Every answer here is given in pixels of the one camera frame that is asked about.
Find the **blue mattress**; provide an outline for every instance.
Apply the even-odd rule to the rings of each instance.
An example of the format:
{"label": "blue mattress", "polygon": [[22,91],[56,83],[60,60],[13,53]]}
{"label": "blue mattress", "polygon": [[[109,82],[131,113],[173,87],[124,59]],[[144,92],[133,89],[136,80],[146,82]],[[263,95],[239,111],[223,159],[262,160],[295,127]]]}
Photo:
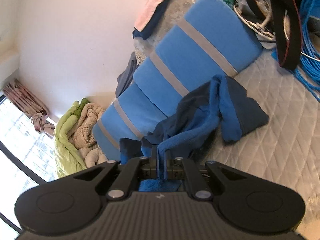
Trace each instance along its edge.
{"label": "blue mattress", "polygon": [[[130,120],[119,114],[119,106]],[[139,89],[132,84],[119,98],[118,105],[112,104],[93,127],[93,135],[108,159],[120,160],[121,138],[141,139],[153,131],[157,123],[167,118]]]}
{"label": "blue mattress", "polygon": [[178,102],[188,91],[196,89],[216,74],[227,72],[229,76],[235,76],[262,52],[254,32],[222,0],[198,0],[184,19],[206,39],[204,42],[217,49],[235,71],[228,73],[221,69],[215,55],[211,57],[199,42],[190,37],[190,33],[174,26],[155,51],[167,69],[159,70],[150,56],[133,76],[144,94],[167,116],[175,113]]}

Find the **pink garment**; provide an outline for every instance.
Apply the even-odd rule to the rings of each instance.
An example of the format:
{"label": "pink garment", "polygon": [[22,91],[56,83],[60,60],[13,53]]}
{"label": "pink garment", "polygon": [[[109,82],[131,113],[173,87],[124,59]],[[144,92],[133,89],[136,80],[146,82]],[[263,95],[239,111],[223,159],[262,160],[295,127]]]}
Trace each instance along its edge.
{"label": "pink garment", "polygon": [[148,0],[143,11],[139,14],[138,18],[134,23],[134,27],[141,32],[144,27],[148,24],[151,17],[153,16],[157,6],[162,3],[163,0]]}
{"label": "pink garment", "polygon": [[31,119],[37,132],[45,132],[46,135],[53,138],[55,126],[46,120],[49,117],[49,110],[44,103],[17,79],[7,84],[3,88],[3,93],[20,111]]}

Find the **white logo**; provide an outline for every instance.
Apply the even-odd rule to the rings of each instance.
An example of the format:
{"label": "white logo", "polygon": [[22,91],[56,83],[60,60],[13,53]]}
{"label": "white logo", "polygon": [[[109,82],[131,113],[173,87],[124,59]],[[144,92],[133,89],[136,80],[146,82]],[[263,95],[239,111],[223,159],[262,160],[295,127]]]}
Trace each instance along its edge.
{"label": "white logo", "polygon": [[159,196],[156,196],[156,198],[158,198],[158,199],[162,199],[162,198],[164,198],[164,197],[165,197],[165,195],[163,195],[163,194],[161,194],[161,193],[160,193]]}

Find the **ribbed black surface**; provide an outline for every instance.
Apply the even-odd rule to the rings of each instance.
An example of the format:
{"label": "ribbed black surface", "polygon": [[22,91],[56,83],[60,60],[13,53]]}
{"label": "ribbed black surface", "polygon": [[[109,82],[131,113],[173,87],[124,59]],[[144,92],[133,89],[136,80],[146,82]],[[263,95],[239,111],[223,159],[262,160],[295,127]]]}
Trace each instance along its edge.
{"label": "ribbed black surface", "polygon": [[93,224],[67,236],[23,233],[19,240],[302,240],[293,232],[258,236],[225,223],[210,203],[190,199],[185,192],[134,192],[110,203]]}

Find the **window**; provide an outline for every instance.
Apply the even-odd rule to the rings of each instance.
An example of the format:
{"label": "window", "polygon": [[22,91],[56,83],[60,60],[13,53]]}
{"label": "window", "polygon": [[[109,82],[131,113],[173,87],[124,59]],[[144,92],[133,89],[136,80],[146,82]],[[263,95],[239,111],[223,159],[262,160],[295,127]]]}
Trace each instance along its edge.
{"label": "window", "polygon": [[0,97],[0,239],[21,232],[14,214],[17,198],[26,190],[56,179],[53,141],[38,134],[28,119]]}

